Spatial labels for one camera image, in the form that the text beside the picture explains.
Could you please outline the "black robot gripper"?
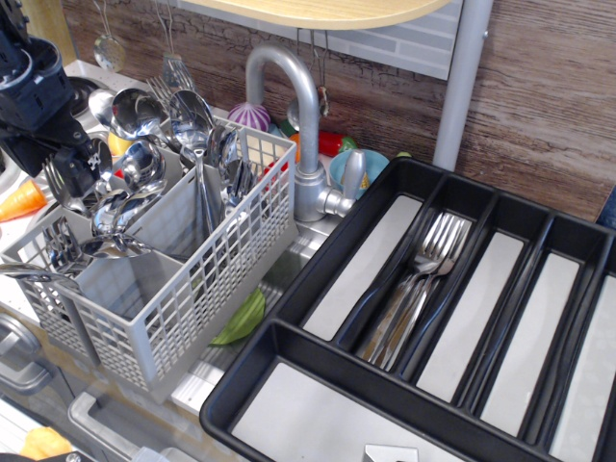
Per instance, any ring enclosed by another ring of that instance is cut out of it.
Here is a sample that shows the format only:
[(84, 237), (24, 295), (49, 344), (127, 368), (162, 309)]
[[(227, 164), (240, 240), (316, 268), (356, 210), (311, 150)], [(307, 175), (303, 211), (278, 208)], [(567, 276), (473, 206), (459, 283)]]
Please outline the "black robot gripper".
[(50, 159), (68, 194), (83, 197), (112, 167), (71, 115), (73, 89), (55, 43), (30, 35), (18, 1), (1, 3), (1, 148), (37, 176)]

